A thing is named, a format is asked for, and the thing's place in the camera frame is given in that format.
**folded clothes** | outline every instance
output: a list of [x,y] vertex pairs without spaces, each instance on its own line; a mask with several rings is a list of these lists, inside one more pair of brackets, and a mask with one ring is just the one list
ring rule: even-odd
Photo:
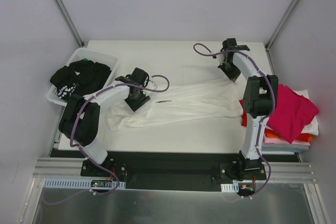
[[[277,133],[275,133],[274,130],[271,130],[271,129],[265,129],[265,136],[268,137],[268,138],[281,138],[280,135],[278,135]],[[311,141],[313,141],[313,135],[312,134],[308,134],[308,133],[301,133],[295,139],[295,141],[311,142]]]
[[263,152],[296,152],[301,153],[309,150],[309,146],[305,145],[291,145],[291,144],[263,144]]
[[102,89],[110,73],[105,64],[83,59],[57,70],[50,82],[57,88],[58,97],[66,101],[73,93],[85,95]]
[[[267,128],[271,128],[289,143],[298,138],[302,141],[309,141],[312,140],[311,136],[301,134],[318,135],[318,122],[316,119],[316,114],[318,113],[318,108],[309,101],[307,90],[292,91],[289,87],[280,84],[277,108],[270,117]],[[242,126],[247,126],[245,112],[243,112],[241,118]]]
[[292,143],[319,112],[310,100],[280,84],[277,107],[267,125],[288,143]]
[[310,146],[310,143],[308,142],[303,142],[303,141],[298,141],[298,140],[294,140],[291,144],[288,143],[286,140],[281,139],[281,138],[275,138],[275,137],[264,137],[264,143],[265,144],[288,144],[288,145],[306,145],[306,146]]
[[133,112],[122,101],[110,108],[110,130],[123,126],[147,127],[205,118],[235,118],[242,114],[237,84],[220,79],[198,84],[172,85],[163,93],[152,93],[151,100]]

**white cloth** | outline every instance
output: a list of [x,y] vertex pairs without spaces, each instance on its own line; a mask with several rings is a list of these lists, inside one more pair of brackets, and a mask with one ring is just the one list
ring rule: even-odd
[[198,84],[170,86],[151,93],[151,100],[133,112],[122,101],[110,108],[107,123],[112,131],[123,126],[147,127],[191,120],[241,116],[237,84],[223,78]]
[[[309,99],[308,90],[301,90],[301,91],[294,91],[298,95],[302,95],[305,98]],[[309,133],[315,136],[319,135],[319,123],[317,121],[316,116],[314,116],[313,120],[310,124],[306,125],[301,133]]]

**black clamp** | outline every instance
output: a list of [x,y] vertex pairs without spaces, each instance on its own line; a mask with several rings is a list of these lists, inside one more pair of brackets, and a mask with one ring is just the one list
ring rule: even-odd
[[[132,74],[127,75],[126,77],[120,76],[116,78],[116,81],[121,81],[123,83],[135,84],[138,86],[146,87],[149,81],[149,75],[140,68],[135,68]],[[133,110],[136,111],[151,98],[145,95],[141,89],[137,87],[130,87],[130,93],[125,102]]]
[[[246,45],[237,45],[237,41],[235,38],[224,40],[222,45],[223,48],[221,49],[221,51],[225,50],[250,51],[250,49]],[[220,68],[224,72],[224,74],[233,82],[236,81],[240,75],[240,70],[233,64],[234,54],[235,54],[234,52],[225,53],[224,62],[218,66],[218,68]]]

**cable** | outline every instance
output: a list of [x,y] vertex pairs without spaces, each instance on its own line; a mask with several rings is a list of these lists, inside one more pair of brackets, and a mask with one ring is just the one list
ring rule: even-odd
[[[107,194],[110,194],[112,193],[113,191],[115,191],[119,185],[120,185],[120,181],[118,179],[118,177],[115,175],[114,172],[106,169],[105,167],[101,166],[100,164],[98,164],[96,161],[94,161],[91,157],[89,157],[89,155],[84,151],[84,149],[79,145],[79,144],[74,144],[73,143],[73,139],[74,139],[74,136],[75,136],[75,132],[76,132],[76,128],[77,128],[77,125],[78,125],[78,122],[79,122],[79,119],[80,119],[80,116],[82,115],[85,107],[87,106],[87,104],[92,101],[95,97],[103,94],[104,92],[108,91],[108,90],[111,90],[111,89],[114,89],[116,87],[120,87],[120,86],[130,86],[130,87],[136,87],[136,88],[139,88],[139,89],[143,89],[143,90],[148,90],[148,91],[151,91],[151,92],[157,92],[157,93],[160,93],[160,92],[165,92],[168,90],[168,88],[170,87],[170,82],[169,82],[169,79],[165,76],[162,76],[160,74],[156,74],[156,75],[153,75],[152,77],[161,77],[163,79],[165,79],[167,81],[167,87],[163,90],[153,90],[153,89],[148,89],[148,88],[145,88],[145,87],[142,87],[142,86],[139,86],[139,85],[135,85],[135,84],[131,84],[131,83],[119,83],[119,84],[116,84],[115,86],[110,86],[110,87],[107,87],[105,89],[102,89],[100,90],[99,92],[96,93],[96,96],[91,96],[87,101],[85,101],[85,103],[82,105],[82,107],[80,108],[79,112],[77,113],[77,117],[75,119],[75,122],[74,122],[74,125],[72,127],[72,131],[71,131],[71,136],[70,136],[70,146],[71,147],[78,147],[78,150],[83,154],[84,157],[86,157],[89,161],[91,161],[94,165],[96,165],[98,168],[108,172],[109,174],[111,174],[110,177],[114,177],[116,178],[116,181],[117,181],[117,185],[115,187],[113,187],[112,189],[108,190],[107,192],[105,193],[99,193],[97,191],[95,191],[93,194],[97,194],[97,195],[107,195]],[[54,206],[54,205],[58,205],[58,204],[61,204],[67,200],[70,200],[72,198],[74,198],[76,195],[79,195],[85,191],[88,191],[87,189],[85,190],[81,190],[81,191],[78,191],[77,193],[69,196],[68,198],[65,198],[63,200],[60,200],[60,201],[57,201],[57,202],[47,202],[44,198],[44,193],[45,191],[42,192],[42,195],[41,195],[41,201],[44,203],[44,204],[47,204],[47,205],[50,205],[50,206]]]
[[42,201],[44,204],[46,204],[46,205],[49,205],[49,206],[55,206],[55,205],[58,205],[58,204],[61,204],[61,203],[65,202],[65,201],[67,201],[67,200],[70,200],[70,199],[74,198],[74,196],[77,196],[77,195],[79,195],[79,194],[81,194],[81,193],[84,193],[84,192],[86,192],[86,191],[89,192],[89,190],[85,189],[85,190],[78,191],[78,192],[76,192],[75,194],[73,194],[73,195],[71,195],[71,196],[69,196],[69,197],[67,197],[67,198],[65,198],[65,199],[63,199],[63,200],[60,200],[60,201],[57,201],[57,202],[47,202],[46,199],[45,199],[45,197],[44,197],[44,194],[45,194],[46,190],[43,189],[42,194],[41,194],[41,201]]
[[106,179],[105,183],[107,183],[107,182],[111,182],[112,179],[113,179],[113,176],[111,175],[110,177],[108,177],[108,178]]
[[211,50],[209,48],[207,48],[204,44],[202,43],[196,43],[194,44],[193,48],[195,50],[196,53],[198,53],[199,55],[202,55],[202,56],[207,56],[207,57],[213,57],[213,56],[217,56],[217,55],[221,55],[221,54],[225,54],[227,52],[235,52],[235,53],[238,53],[238,54],[241,54],[243,55],[245,58],[247,58],[251,63],[252,65],[255,67],[255,69],[258,71],[258,73],[265,79],[266,83],[267,83],[267,86],[268,86],[268,89],[270,90],[270,93],[271,93],[271,97],[272,97],[272,110],[271,112],[268,114],[268,115],[265,115],[259,122],[259,127],[258,127],[258,134],[257,134],[257,142],[256,142],[256,151],[257,151],[257,154],[258,156],[261,158],[262,161],[264,161],[266,163],[266,165],[268,166],[268,176],[267,176],[267,179],[265,181],[265,183],[254,193],[254,195],[258,192],[260,192],[262,189],[264,189],[264,187],[268,184],[269,180],[270,180],[270,177],[271,177],[271,166],[270,164],[267,162],[267,160],[262,156],[262,154],[260,153],[259,151],[259,139],[260,139],[260,134],[261,134],[261,128],[262,128],[262,123],[263,121],[270,117],[273,113],[274,113],[274,110],[275,110],[275,95],[274,95],[274,91],[273,91],[273,88],[271,86],[271,83],[269,82],[267,76],[260,71],[259,67],[257,66],[257,64],[255,63],[255,61],[247,54],[239,51],[239,50],[234,50],[234,49],[228,49],[228,50],[223,50],[221,52],[217,52],[217,53],[214,53],[214,54],[204,54],[202,52],[199,52],[197,49],[196,49],[196,46],[202,46],[204,47],[205,49],[207,49],[209,52],[211,52]]
[[144,85],[144,87],[146,88],[148,86],[148,83],[149,83],[149,75],[148,74],[147,74],[145,82],[146,82],[146,84]]

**stack of folded clothes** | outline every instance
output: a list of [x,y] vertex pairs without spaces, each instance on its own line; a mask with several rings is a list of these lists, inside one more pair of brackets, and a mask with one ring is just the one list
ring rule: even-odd
[[[318,135],[316,115],[319,109],[309,100],[308,91],[278,87],[278,103],[265,129],[263,151],[302,152],[309,149],[313,135]],[[247,126],[247,115],[242,115]]]

